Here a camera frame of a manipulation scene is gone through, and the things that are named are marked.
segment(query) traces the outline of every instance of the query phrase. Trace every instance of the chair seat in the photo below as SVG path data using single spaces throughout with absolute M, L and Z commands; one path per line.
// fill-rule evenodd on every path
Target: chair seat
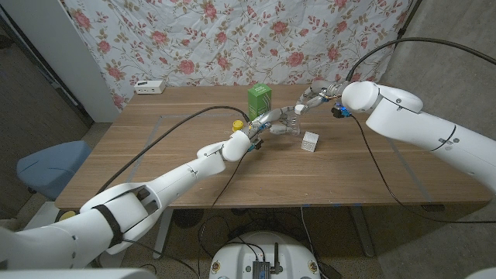
M 33 153 L 17 163 L 17 176 L 29 188 L 55 199 L 91 153 L 82 140 Z

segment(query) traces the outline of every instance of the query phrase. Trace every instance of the green box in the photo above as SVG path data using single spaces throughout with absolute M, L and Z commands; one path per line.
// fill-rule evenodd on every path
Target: green box
M 248 89 L 248 116 L 254 120 L 257 116 L 270 111 L 272 89 L 266 84 L 255 84 Z

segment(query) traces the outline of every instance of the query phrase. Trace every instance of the white curtain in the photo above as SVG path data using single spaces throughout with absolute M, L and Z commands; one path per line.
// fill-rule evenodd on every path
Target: white curtain
M 123 109 L 138 80 L 167 86 L 342 80 L 353 62 L 396 39 L 409 0 L 65 0 Z M 353 79 L 377 81 L 393 48 Z

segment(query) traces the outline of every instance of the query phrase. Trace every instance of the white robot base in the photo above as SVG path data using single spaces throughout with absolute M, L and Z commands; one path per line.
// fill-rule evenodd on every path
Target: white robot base
M 264 251 L 265 260 L 260 248 L 251 246 L 255 255 L 250 244 Z M 208 278 L 318 279 L 320 272 L 312 252 L 295 239 L 278 232 L 258 231 L 248 232 L 223 246 L 212 260 Z

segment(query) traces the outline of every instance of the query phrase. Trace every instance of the yellow cap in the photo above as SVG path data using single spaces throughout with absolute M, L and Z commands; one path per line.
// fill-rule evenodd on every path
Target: yellow cap
M 232 124 L 232 130 L 233 130 L 233 132 L 235 132 L 237 130 L 241 130 L 242 128 L 243 128 L 243 121 L 241 121 L 241 120 L 236 120 Z
M 62 216 L 59 218 L 59 221 L 62 221 L 62 220 L 65 220 L 65 219 L 69 219 L 70 217 L 74 217 L 76 216 L 76 212 L 70 210 L 68 212 L 65 212 L 64 214 L 62 214 Z

